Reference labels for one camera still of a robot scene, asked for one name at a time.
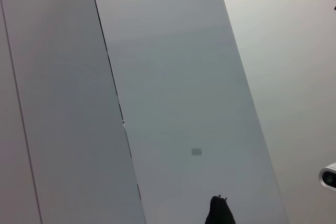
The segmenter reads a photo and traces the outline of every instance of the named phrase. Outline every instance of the camera lens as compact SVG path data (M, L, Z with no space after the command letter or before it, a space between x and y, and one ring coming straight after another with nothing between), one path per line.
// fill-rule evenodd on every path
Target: camera lens
M324 172L322 175L323 182L328 186L336 188L336 174L332 172Z

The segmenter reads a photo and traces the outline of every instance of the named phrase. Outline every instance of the white camera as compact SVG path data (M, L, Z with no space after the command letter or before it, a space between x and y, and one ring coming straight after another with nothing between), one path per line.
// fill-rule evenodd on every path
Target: white camera
M327 189L336 191L336 163L328 165L320 171L319 179Z

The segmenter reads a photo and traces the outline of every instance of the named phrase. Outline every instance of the small gray label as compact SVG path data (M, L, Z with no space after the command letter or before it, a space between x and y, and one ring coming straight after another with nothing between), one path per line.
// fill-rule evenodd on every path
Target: small gray label
M202 149L201 148L193 148L193 149L191 149L191 155L193 155L193 156L201 156L202 155Z

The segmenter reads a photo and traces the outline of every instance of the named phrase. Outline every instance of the gray panel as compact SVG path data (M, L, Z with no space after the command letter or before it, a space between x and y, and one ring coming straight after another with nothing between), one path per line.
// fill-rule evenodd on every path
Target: gray panel
M223 0L97 5L148 224L287 223Z
M94 0L3 1L43 222L144 223Z
M40 223L0 7L0 223Z

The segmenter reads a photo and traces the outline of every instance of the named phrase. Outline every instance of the white wall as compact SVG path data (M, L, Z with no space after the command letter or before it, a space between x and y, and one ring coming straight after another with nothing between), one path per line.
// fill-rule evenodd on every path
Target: white wall
M290 222L334 223L336 1L225 4Z
M97 0L148 224L287 223L223 0ZM202 148L202 156L192 156Z
M43 223L144 224L94 0L3 0L3 4ZM1 85L3 78L13 82L7 58L4 73L1 60ZM2 139L1 132L1 161L7 159L4 145L17 145L17 150L8 150L18 156L17 164L8 158L13 165L5 172L25 174L8 175L5 183L1 174L0 186L20 179L20 191L8 193L13 198L26 193L22 197L27 202L10 202L0 209L0 214L13 211L18 216L5 221L0 215L0 223L37 224L36 204L28 198L31 174L15 86L8 92L4 102L13 110L5 111L9 121L2 118L0 130L8 127L13 139ZM24 209L28 200L31 206ZM20 215L31 218L20 220Z

